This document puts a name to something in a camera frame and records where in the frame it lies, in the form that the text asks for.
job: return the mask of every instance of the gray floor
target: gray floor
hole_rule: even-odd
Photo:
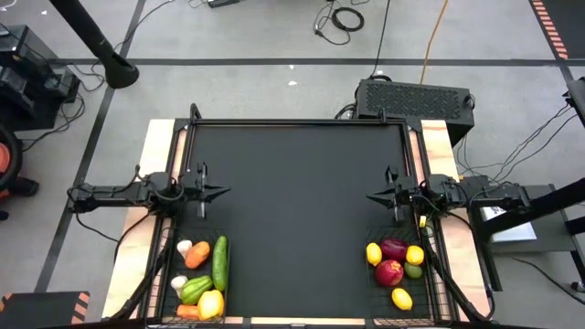
[[[147,0],[142,15],[161,4]],[[441,0],[394,0],[382,58],[423,58]],[[122,41],[136,1],[83,1],[113,43]],[[322,1],[246,0],[211,10],[191,9],[175,0],[149,16],[138,28],[129,58],[373,58],[379,41],[385,2],[374,0],[358,9],[363,30],[338,48],[316,37],[311,25]],[[20,0],[0,12],[3,24],[28,24],[63,58],[91,58],[77,36],[48,1]],[[343,38],[333,29],[331,37]],[[554,58],[527,0],[451,0],[435,38],[432,58]],[[125,182],[138,162],[151,119],[186,117],[196,102],[207,118],[331,118],[352,101],[359,79],[371,66],[141,66],[131,88],[115,91],[86,181]],[[396,81],[418,82],[421,67],[378,68]],[[571,68],[575,77],[585,68]],[[84,78],[89,85],[97,81]],[[564,79],[555,67],[428,67],[426,83],[469,88],[477,99],[475,127],[468,135],[471,165],[504,160],[516,144],[552,116],[563,100]],[[83,92],[86,114],[66,133],[47,138],[26,153],[23,174],[41,184],[38,196],[10,199],[3,205],[11,219],[0,224],[0,293],[32,292],[47,256],[63,205],[80,165],[105,88]],[[564,120],[543,132],[526,154],[536,150]],[[26,133],[34,136],[39,132]],[[539,155],[508,177],[521,184],[564,186],[582,177],[585,131],[571,121]],[[487,174],[496,172],[486,170]],[[585,207],[569,209],[582,216]],[[125,211],[99,209],[82,219],[119,237]],[[89,317],[97,321],[112,273],[113,244],[69,226],[48,286],[50,291],[89,290]],[[578,279],[569,254],[523,255],[569,283]],[[581,305],[572,301],[533,269],[508,258],[497,259],[504,291],[497,292],[495,319],[504,324],[579,328]]]

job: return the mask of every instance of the wire basket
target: wire basket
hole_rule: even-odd
[[[181,300],[175,289],[171,286],[171,280],[177,275],[185,275],[189,280],[203,275],[211,276],[213,249],[220,236],[226,236],[222,229],[212,228],[164,228],[160,238],[160,249],[165,243],[170,243],[170,255],[165,266],[154,276],[151,287],[150,301],[148,302],[148,316],[155,316],[160,324],[150,325],[150,328],[196,328],[196,327],[222,327],[225,323],[226,310],[228,309],[228,286],[222,292],[224,298],[224,313],[212,321],[200,321],[182,318],[176,315],[176,309]],[[176,250],[176,244],[189,239],[195,245],[200,241],[206,241],[211,247],[209,257],[196,269],[186,267],[183,256]],[[228,239],[228,273],[230,241]]]
[[[375,242],[380,243],[383,239],[400,239],[409,246],[417,245],[423,248],[425,260],[428,259],[428,252],[424,249],[420,234],[425,234],[430,240],[431,247],[437,249],[436,235],[431,225],[419,231],[414,223],[405,223],[396,227],[370,228],[367,231],[366,245]],[[380,286],[375,279],[375,267],[366,260],[368,301],[370,307],[370,318],[374,324],[389,327],[411,327],[411,326],[436,326],[448,325],[452,319],[450,311],[450,296],[433,267],[424,261],[421,265],[422,277],[418,279],[409,278],[406,272],[396,287]],[[391,299],[391,293],[395,288],[404,289],[412,299],[412,309],[409,311],[400,310]]]

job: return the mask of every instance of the carrot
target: carrot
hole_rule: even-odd
[[[196,269],[197,266],[201,265],[209,257],[210,250],[209,243],[205,241],[196,243],[186,252],[185,266],[192,270]]]
[[[176,316],[186,319],[199,320],[199,308],[197,305],[179,305],[179,307],[176,309]]]

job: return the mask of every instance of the green cucumber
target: green cucumber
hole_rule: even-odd
[[[213,248],[211,276],[213,277],[213,285],[217,290],[223,292],[228,284],[228,238],[224,236],[218,238]]]
[[[181,303],[183,305],[195,305],[203,292],[208,291],[213,282],[208,275],[191,279],[181,288]]]

